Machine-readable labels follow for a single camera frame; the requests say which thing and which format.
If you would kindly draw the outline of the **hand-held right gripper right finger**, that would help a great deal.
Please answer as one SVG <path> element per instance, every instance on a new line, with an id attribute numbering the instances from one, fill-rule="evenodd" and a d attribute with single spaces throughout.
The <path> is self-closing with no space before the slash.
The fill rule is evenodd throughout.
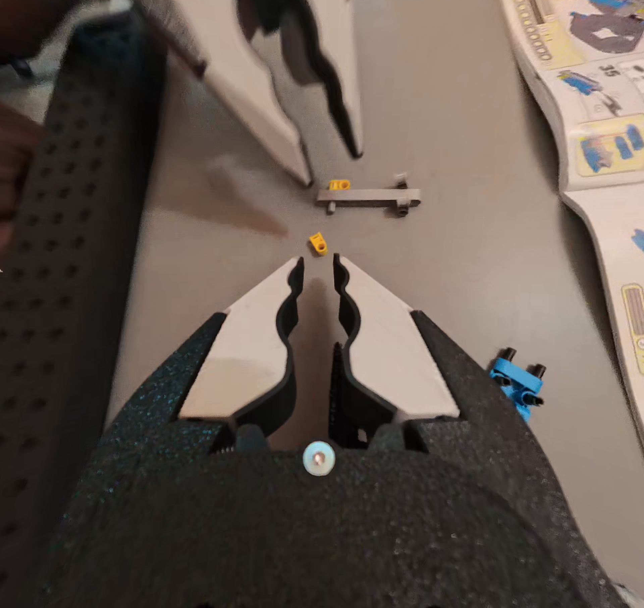
<path id="1" fill-rule="evenodd" d="M 334 288 L 346 341 L 333 351 L 328 433 L 366 448 L 385 424 L 458 419 L 461 412 L 427 347 L 414 309 L 335 253 Z"/>

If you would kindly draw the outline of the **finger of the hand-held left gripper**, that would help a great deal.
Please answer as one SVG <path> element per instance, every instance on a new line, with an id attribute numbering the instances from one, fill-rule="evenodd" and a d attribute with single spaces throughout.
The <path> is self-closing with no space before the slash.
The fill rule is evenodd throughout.
<path id="1" fill-rule="evenodd" d="M 205 84 L 290 176 L 312 185 L 300 132 L 279 104 L 269 69 L 242 31 L 237 0 L 173 2 L 205 62 Z"/>
<path id="2" fill-rule="evenodd" d="M 320 72 L 329 112 L 355 159 L 364 153 L 353 0 L 304 0 L 312 17 L 312 67 Z"/>

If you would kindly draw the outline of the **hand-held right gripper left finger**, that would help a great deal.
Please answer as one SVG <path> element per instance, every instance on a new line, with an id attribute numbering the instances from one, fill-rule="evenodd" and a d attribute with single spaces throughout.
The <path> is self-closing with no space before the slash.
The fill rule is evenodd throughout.
<path id="1" fill-rule="evenodd" d="M 223 313 L 179 419 L 256 425 L 266 437 L 290 419 L 297 396 L 290 335 L 304 268 L 303 257 L 289 259 Z"/>

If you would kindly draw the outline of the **long grey building beam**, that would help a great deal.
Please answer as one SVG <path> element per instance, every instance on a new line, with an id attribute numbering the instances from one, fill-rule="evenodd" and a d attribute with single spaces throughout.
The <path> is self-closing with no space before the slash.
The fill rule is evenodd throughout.
<path id="1" fill-rule="evenodd" d="M 318 190 L 315 204 L 346 206 L 378 206 L 378 207 L 417 207 L 423 198 L 419 189 L 376 188 L 349 190 Z"/>

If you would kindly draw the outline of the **blue panel with black pins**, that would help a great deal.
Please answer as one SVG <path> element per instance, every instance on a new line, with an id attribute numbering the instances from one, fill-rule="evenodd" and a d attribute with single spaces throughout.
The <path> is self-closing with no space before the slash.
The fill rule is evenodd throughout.
<path id="1" fill-rule="evenodd" d="M 516 411 L 528 423 L 532 409 L 544 404 L 540 392 L 546 367 L 535 363 L 527 369 L 520 368 L 513 362 L 516 353 L 517 351 L 510 346 L 503 348 L 491 364 L 489 377 L 496 382 L 513 403 Z"/>

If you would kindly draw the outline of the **black perforated pad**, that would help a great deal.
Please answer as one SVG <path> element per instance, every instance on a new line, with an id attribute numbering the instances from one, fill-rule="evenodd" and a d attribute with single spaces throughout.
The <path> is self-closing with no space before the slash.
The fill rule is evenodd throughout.
<path id="1" fill-rule="evenodd" d="M 1 593 L 101 434 L 157 141 L 165 54 L 134 9 L 75 29 L 1 278 Z"/>

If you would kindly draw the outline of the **instruction booklet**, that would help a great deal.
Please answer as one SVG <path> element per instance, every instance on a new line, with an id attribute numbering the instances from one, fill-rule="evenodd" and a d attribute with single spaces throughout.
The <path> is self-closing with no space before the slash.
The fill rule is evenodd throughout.
<path id="1" fill-rule="evenodd" d="M 558 151 L 561 200 L 596 254 L 643 447 L 643 0 L 500 0 Z"/>

